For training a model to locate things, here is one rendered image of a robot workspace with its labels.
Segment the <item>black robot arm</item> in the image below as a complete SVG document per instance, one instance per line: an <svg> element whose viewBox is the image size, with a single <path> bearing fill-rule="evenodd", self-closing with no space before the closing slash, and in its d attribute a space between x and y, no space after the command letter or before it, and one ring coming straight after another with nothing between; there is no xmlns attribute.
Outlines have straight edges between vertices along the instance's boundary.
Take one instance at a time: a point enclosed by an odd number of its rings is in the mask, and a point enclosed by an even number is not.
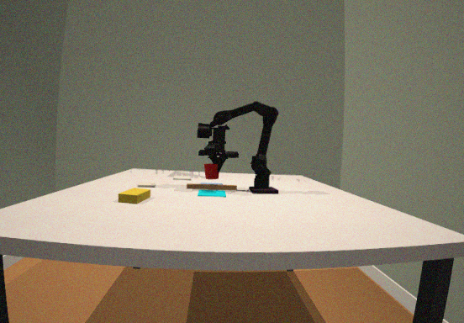
<svg viewBox="0 0 464 323"><path fill-rule="evenodd" d="M238 107L237 109L218 111L214 116L214 120L210 124L198 123L197 138L209 138L209 136L212 136L212 129L214 129L213 139L225 139L225 130L229 130L229 127L228 125L220 125L251 111L256 111L259 115L263 116L263 130L261 133L258 152L255 156L252 156L252 161L250 163L252 170L255 171L256 174L256 178L254 178L254 188L271 189L270 175L272 172L266 167L266 152L272 132L272 126L277 120L278 111L276 108L255 101ZM214 128L215 125L218 125L218 128ZM215 155L217 151L221 150L221 145L217 141L215 141L215 143L209 141L208 145L204 147L204 150L205 155Z"/></svg>

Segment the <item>tan flat bar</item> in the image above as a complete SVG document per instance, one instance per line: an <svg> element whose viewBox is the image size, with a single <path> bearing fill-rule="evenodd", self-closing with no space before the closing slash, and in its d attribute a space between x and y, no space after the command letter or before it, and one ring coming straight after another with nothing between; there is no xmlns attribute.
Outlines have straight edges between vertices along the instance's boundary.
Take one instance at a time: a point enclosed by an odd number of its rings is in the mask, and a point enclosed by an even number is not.
<svg viewBox="0 0 464 323"><path fill-rule="evenodd" d="M187 184L187 189L237 190L236 185Z"/></svg>

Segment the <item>yellow rectangular block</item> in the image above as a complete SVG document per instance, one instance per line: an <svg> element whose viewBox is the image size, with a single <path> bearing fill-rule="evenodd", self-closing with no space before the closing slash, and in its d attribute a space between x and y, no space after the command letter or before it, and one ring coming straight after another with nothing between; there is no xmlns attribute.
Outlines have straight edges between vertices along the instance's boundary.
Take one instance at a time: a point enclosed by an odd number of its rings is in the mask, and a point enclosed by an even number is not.
<svg viewBox="0 0 464 323"><path fill-rule="evenodd" d="M119 193L119 202L139 204L150 197L150 189L131 188Z"/></svg>

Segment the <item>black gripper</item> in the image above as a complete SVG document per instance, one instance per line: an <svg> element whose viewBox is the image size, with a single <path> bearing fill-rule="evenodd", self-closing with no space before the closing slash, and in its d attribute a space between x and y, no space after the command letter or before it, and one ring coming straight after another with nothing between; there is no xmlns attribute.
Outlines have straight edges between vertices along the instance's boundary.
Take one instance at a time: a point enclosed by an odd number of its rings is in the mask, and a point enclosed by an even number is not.
<svg viewBox="0 0 464 323"><path fill-rule="evenodd" d="M199 156L209 156L209 158L211 159L213 164L218 164L218 172L220 171L221 167L223 166L225 160L228 159L227 157L229 157L229 158L238 158L239 157L239 153L237 151L226 151L224 149L224 144L226 144L225 139L213 139L211 141L212 141L212 143L215 143L215 141L219 142L219 144L221 145L221 150L217 151L217 153L215 155L205 155L205 150L200 150L198 152L198 155ZM217 157L217 156L219 156L219 157Z"/></svg>

